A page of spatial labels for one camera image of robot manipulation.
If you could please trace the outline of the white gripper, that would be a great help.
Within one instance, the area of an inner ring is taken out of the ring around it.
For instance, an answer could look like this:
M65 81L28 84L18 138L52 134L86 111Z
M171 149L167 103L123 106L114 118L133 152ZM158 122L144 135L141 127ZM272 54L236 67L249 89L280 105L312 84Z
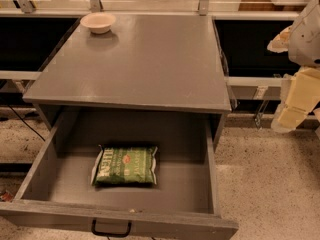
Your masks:
M271 128L278 133L294 131L320 102L320 0L310 0L291 27L273 38L267 49L287 52L301 67L293 76L285 74Z

